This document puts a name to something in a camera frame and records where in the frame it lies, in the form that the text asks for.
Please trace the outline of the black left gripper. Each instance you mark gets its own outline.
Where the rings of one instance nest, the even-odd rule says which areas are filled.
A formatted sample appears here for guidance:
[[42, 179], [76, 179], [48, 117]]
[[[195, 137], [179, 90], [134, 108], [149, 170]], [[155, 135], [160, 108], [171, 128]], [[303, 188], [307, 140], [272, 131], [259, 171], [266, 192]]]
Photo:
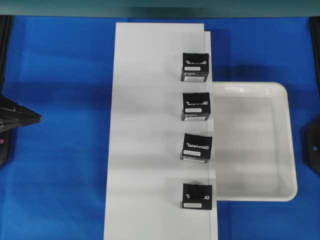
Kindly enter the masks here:
[[0, 131], [5, 132], [18, 127], [38, 124], [42, 116], [27, 107], [0, 96]]

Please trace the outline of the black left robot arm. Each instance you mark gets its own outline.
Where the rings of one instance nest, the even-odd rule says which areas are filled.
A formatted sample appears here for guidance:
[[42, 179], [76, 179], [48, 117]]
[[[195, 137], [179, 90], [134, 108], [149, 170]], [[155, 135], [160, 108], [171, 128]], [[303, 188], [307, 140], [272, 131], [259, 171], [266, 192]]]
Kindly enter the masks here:
[[[15, 17], [0, 16], [0, 90], [5, 84], [7, 56]], [[12, 130], [40, 123], [42, 116], [0, 94], [0, 165], [9, 159]]]

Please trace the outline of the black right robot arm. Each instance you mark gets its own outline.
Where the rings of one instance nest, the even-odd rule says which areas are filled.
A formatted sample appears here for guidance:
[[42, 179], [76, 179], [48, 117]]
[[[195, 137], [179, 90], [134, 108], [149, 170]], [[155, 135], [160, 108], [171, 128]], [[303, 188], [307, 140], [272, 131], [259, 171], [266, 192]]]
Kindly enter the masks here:
[[[314, 58], [314, 69], [317, 84], [317, 92], [320, 93], [320, 17], [309, 18], [309, 29]], [[307, 123], [304, 128], [305, 162], [318, 175], [320, 174], [320, 103], [317, 115]]]

